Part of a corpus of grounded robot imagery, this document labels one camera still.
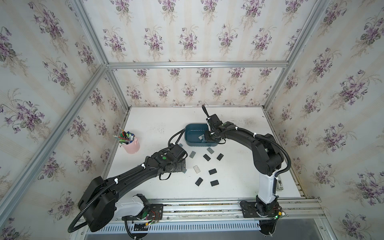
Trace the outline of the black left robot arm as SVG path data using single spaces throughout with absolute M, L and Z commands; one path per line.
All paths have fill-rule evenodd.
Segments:
M 178 137 L 172 144 L 161 149 L 135 168 L 115 177 L 104 180 L 101 176 L 94 178 L 78 202 L 79 213 L 68 227 L 68 233 L 73 233 L 85 226 L 93 232 L 107 225 L 117 211 L 116 203 L 125 194 L 142 183 L 162 175 L 169 176 L 175 171 L 177 165 L 187 157 L 187 152 L 179 145 L 185 129 L 174 134 L 171 139 Z

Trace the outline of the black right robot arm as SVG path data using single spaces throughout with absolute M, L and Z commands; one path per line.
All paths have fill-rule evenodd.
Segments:
M 278 177 L 288 172 L 292 166 L 287 151 L 271 134 L 261 135 L 231 122 L 223 123 L 216 114 L 209 115 L 205 106 L 202 109 L 207 116 L 209 129 L 205 133 L 206 141 L 223 144 L 226 140 L 232 140 L 252 151 L 254 166 L 260 173 L 255 203 L 257 214 L 262 218 L 275 215 L 275 212 L 281 210 L 276 194 Z

